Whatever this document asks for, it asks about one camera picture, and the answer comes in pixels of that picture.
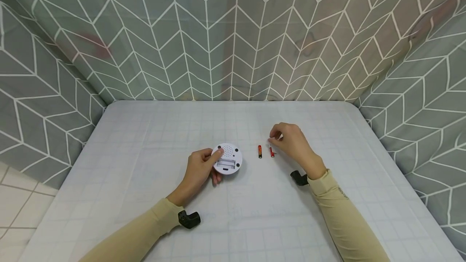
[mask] person's right hand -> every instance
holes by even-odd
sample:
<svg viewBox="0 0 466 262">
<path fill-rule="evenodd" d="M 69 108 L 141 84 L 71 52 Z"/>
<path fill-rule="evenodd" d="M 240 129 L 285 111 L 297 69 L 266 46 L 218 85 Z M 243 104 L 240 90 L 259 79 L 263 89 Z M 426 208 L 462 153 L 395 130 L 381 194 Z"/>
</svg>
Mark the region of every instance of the person's right hand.
<svg viewBox="0 0 466 262">
<path fill-rule="evenodd" d="M 319 179 L 327 171 L 322 158 L 311 149 L 297 125 L 287 123 L 274 125 L 270 131 L 269 143 L 295 160 L 306 171 L 309 179 Z"/>
</svg>

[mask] person's left hand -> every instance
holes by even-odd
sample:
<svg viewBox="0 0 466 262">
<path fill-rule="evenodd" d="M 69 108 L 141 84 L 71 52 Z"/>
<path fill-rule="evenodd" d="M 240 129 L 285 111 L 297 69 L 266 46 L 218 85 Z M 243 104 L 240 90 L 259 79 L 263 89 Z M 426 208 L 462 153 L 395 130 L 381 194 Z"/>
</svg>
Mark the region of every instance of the person's left hand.
<svg viewBox="0 0 466 262">
<path fill-rule="evenodd" d="M 217 185 L 222 176 L 212 167 L 223 155 L 223 149 L 218 149 L 212 155 L 212 149 L 203 149 L 192 152 L 188 158 L 186 173 L 180 185 L 167 196 L 167 199 L 177 205 L 184 206 L 194 195 L 199 192 L 202 185 L 212 176 L 212 184 Z"/>
</svg>

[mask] black wrist device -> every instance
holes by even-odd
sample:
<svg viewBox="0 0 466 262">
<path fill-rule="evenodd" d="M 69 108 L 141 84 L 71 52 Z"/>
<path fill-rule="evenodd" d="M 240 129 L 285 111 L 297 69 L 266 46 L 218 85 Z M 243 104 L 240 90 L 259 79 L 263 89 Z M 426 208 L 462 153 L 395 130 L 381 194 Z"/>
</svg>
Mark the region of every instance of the black wrist device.
<svg viewBox="0 0 466 262">
<path fill-rule="evenodd" d="M 197 212 L 188 215 L 185 210 L 182 210 L 178 213 L 178 222 L 185 228 L 191 229 L 201 223 L 201 217 Z"/>
<path fill-rule="evenodd" d="M 307 182 L 307 174 L 304 174 L 303 176 L 301 176 L 298 170 L 291 172 L 290 176 L 294 180 L 294 182 L 297 184 L 297 186 L 304 186 L 304 185 L 309 184 Z"/>
</svg>

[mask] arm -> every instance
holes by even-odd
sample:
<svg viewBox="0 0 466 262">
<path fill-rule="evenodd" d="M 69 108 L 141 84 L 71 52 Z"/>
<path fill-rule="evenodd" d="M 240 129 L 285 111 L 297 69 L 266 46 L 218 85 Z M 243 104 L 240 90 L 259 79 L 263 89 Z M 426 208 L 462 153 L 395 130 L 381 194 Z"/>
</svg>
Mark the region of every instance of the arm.
<svg viewBox="0 0 466 262">
<path fill-rule="evenodd" d="M 376 235 L 330 170 L 307 182 L 343 261 L 389 261 Z"/>
<path fill-rule="evenodd" d="M 162 235 L 180 225 L 178 213 L 199 192 L 209 174 L 212 174 L 214 185 L 221 181 L 212 166 L 222 156 L 223 149 L 211 154 L 212 149 L 193 152 L 188 158 L 183 181 L 167 198 L 101 241 L 79 262 L 141 261 Z"/>
<path fill-rule="evenodd" d="M 389 261 L 374 232 L 297 125 L 276 124 L 270 131 L 269 142 L 306 171 L 310 189 L 343 261 Z"/>
</svg>

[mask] tiled floor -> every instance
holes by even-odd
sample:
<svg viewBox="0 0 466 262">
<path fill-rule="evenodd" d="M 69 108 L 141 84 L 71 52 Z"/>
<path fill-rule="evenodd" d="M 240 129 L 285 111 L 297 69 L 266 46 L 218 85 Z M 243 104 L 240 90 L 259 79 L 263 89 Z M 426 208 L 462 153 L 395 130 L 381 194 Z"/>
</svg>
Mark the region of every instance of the tiled floor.
<svg viewBox="0 0 466 262">
<path fill-rule="evenodd" d="M 0 261 L 18 261 L 57 192 L 0 162 Z"/>
</svg>

